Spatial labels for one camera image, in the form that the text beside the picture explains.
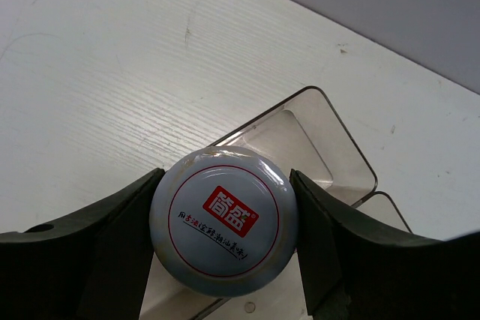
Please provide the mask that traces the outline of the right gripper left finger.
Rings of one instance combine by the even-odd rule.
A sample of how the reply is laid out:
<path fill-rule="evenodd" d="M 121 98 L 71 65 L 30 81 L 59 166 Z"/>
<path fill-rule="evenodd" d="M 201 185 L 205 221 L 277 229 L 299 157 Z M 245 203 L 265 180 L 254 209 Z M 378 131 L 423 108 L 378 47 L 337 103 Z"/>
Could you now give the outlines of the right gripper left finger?
<path fill-rule="evenodd" d="M 73 213 L 1 234 L 2 319 L 138 319 L 162 169 Z"/>

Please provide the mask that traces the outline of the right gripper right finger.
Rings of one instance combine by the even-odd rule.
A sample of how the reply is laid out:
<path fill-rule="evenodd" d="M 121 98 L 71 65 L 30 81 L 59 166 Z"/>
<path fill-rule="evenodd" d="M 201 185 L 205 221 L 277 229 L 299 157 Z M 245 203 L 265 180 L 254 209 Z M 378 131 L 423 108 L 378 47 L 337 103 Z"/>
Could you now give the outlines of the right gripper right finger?
<path fill-rule="evenodd" d="M 381 223 L 300 171 L 298 263 L 314 319 L 477 319 L 479 234 L 447 241 Z"/>

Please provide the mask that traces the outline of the dark brown sauce jar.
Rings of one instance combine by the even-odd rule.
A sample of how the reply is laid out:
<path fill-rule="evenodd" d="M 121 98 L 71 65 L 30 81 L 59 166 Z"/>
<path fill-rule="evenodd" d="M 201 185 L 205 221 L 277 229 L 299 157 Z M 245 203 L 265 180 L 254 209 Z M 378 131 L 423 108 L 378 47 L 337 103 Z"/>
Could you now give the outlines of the dark brown sauce jar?
<path fill-rule="evenodd" d="M 194 151 L 158 184 L 149 212 L 154 253 L 189 289 L 234 298 L 290 262 L 299 232 L 294 190 L 272 161 L 237 146 Z"/>

